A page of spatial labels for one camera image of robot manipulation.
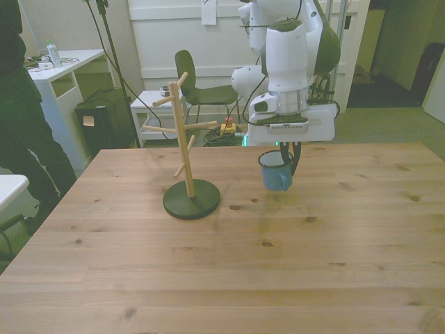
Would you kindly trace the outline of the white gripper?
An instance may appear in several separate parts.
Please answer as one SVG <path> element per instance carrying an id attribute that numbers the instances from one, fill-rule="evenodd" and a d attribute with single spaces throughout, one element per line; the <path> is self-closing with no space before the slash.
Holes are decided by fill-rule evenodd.
<path id="1" fill-rule="evenodd" d="M 290 116 L 253 112 L 248 125 L 248 145 L 268 146 L 280 143 L 283 164 L 289 163 L 289 143 L 293 142 L 294 175 L 301 155 L 301 142 L 330 141 L 334 138 L 335 106 L 311 106 Z"/>

